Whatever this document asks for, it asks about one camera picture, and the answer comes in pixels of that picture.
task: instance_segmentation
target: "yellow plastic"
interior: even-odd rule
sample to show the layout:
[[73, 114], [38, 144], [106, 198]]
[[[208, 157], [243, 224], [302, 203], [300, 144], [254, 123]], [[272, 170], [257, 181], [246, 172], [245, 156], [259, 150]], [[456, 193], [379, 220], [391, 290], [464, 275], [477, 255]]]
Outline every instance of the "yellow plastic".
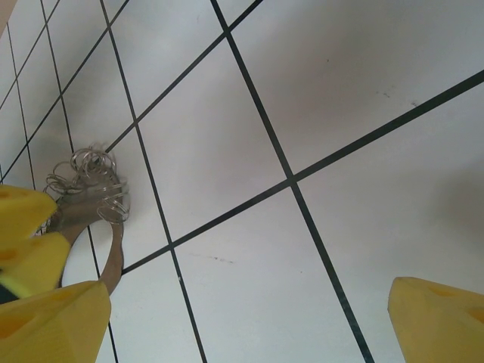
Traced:
[[407, 363], [484, 362], [484, 295], [396, 278], [388, 310]]
[[69, 249], [60, 233], [0, 244], [0, 284], [19, 298], [54, 289]]
[[46, 193], [0, 185], [0, 245], [32, 236], [56, 208]]
[[94, 363], [110, 310], [99, 281], [0, 305], [0, 361]]

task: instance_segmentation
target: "yellow object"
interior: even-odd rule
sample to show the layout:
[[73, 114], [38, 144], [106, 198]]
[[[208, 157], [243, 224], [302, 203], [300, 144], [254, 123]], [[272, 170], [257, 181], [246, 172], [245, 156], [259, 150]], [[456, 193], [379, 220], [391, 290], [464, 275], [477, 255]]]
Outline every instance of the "yellow object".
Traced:
[[32, 236], [56, 209], [46, 193], [0, 185], [0, 245]]
[[99, 281], [0, 305], [0, 361], [95, 362], [110, 310], [107, 289]]
[[19, 298], [53, 290], [69, 249], [60, 233], [0, 244], [0, 284]]
[[396, 278], [388, 310], [407, 363], [484, 362], [484, 295]]

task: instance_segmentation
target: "coiled wire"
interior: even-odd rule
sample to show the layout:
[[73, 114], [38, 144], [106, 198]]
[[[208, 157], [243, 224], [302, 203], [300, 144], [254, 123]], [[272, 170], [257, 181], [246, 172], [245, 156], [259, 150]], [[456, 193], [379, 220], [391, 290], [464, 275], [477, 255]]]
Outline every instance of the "coiled wire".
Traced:
[[[68, 166], [72, 176], [60, 175], [59, 168]], [[68, 161], [55, 165], [45, 180], [44, 192], [49, 190], [64, 196], [88, 192], [90, 197], [98, 197], [101, 205], [98, 215], [109, 223], [123, 223], [129, 217], [129, 189], [126, 180], [116, 174], [114, 156], [97, 145], [76, 151]]]

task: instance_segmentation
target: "metal wire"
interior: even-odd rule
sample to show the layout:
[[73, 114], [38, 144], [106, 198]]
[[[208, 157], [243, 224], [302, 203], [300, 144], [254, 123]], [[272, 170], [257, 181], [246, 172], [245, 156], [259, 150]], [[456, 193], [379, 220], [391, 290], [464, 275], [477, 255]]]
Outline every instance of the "metal wire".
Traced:
[[[60, 175], [62, 166], [67, 166], [71, 177]], [[58, 203], [65, 196], [86, 192], [101, 201], [98, 215], [105, 221], [123, 223], [129, 217], [127, 181], [117, 176], [114, 156], [96, 144], [80, 149], [70, 160], [56, 164], [45, 182], [44, 192], [51, 190], [60, 194]]]

